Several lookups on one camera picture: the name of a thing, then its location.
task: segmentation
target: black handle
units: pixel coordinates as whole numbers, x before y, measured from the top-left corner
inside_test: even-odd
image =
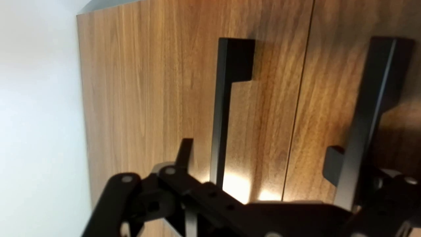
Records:
[[[210,180],[222,187],[231,83],[251,79],[253,40],[219,38],[213,111]]]
[[[334,204],[351,209],[360,169],[381,113],[394,107],[414,42],[403,38],[371,38],[346,149],[330,146],[323,175],[336,186]]]

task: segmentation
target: cabinet door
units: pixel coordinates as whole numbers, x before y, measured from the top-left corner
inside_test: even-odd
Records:
[[[369,37],[421,43],[421,1],[315,0],[284,200],[331,201],[322,178],[325,149],[344,145]],[[380,121],[369,154],[380,167],[421,175],[421,54],[415,50],[400,104]]]
[[[209,179],[219,37],[256,40],[252,80],[232,86],[223,188],[280,200],[311,4],[142,0],[80,15],[93,204],[111,174],[173,161],[182,137],[194,138],[190,173]]]

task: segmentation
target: white wall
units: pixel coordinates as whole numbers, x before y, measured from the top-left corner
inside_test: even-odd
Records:
[[[76,13],[0,0],[0,236],[80,236],[89,216]]]

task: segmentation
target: wooden cabinet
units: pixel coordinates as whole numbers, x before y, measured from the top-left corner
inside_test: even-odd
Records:
[[[242,201],[331,201],[325,149],[346,141],[369,37],[421,43],[419,9],[417,0],[142,0],[77,16],[93,204],[111,174],[146,176],[173,161],[182,137],[194,138],[190,173],[209,179],[219,37],[256,40],[251,82],[232,86],[223,188]],[[419,63],[417,50],[371,151],[418,178]]]

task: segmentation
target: bolt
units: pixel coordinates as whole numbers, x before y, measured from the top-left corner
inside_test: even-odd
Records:
[[[418,180],[411,176],[405,176],[405,182],[413,186],[418,184]]]
[[[267,232],[264,237],[281,237],[281,234],[276,232]]]
[[[173,169],[173,167],[167,167],[167,169],[164,170],[164,173],[165,173],[167,175],[173,175],[173,174],[175,174],[175,169]]]
[[[125,175],[121,178],[122,183],[130,183],[131,180],[132,180],[132,176],[130,176],[130,175]]]

